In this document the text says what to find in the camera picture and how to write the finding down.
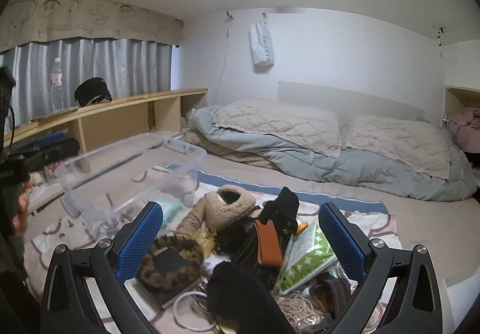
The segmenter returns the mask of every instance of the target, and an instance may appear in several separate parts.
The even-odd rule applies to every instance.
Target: metal screw
[[[427,248],[423,245],[423,244],[419,244],[417,246],[417,251],[420,253],[420,254],[426,254],[427,253]]]
[[[64,244],[59,244],[57,247],[55,247],[55,252],[56,252],[57,254],[61,254],[61,253],[63,253],[63,252],[65,251],[66,248],[67,248],[66,245],[64,245]]]
[[[98,247],[100,248],[107,248],[111,245],[112,243],[112,240],[109,239],[109,238],[104,238],[102,240],[100,240],[100,242],[98,242]]]
[[[385,246],[385,242],[378,238],[372,239],[371,244],[374,245],[376,248],[382,248]]]

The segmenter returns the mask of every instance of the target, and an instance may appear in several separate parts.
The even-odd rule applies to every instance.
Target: white ring
[[[175,300],[175,303],[173,304],[173,318],[175,319],[176,323],[178,326],[190,330],[190,331],[195,331],[195,332],[203,332],[203,331],[208,331],[212,330],[217,324],[215,322],[211,323],[208,327],[203,327],[203,328],[196,328],[196,327],[191,327],[186,324],[183,324],[180,319],[178,318],[178,313],[177,313],[177,307],[180,302],[180,300],[184,299],[187,296],[202,296],[205,299],[207,298],[207,295],[203,292],[196,292],[196,291],[191,291],[191,292],[185,292],[184,294],[181,294],[179,297],[177,297],[177,300]]]

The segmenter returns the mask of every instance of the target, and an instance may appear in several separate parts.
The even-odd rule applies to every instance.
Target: blue gripper pad
[[[147,254],[148,248],[162,226],[162,222],[162,207],[159,204],[155,204],[135,228],[122,250],[118,252],[115,274],[121,283],[135,277],[143,258]]]
[[[367,276],[365,256],[332,209],[322,205],[318,221],[347,277],[361,282]]]

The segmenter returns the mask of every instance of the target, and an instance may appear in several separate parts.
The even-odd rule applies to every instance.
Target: human hand
[[[32,181],[25,182],[25,188],[31,188]],[[22,236],[27,230],[27,218],[28,218],[28,205],[30,204],[30,199],[28,194],[23,192],[18,196],[18,212],[11,219],[11,225],[15,230],[15,236]]]

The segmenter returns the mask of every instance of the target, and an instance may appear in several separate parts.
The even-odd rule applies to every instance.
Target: pile of items
[[[343,310],[351,284],[317,213],[298,224],[298,209],[286,187],[261,208],[250,192],[224,185],[201,198],[173,235],[152,243],[136,278],[163,309],[173,304],[177,324],[192,331],[322,332]],[[189,295],[211,322],[206,327],[179,316],[177,305]],[[376,315],[364,332],[375,330]]]

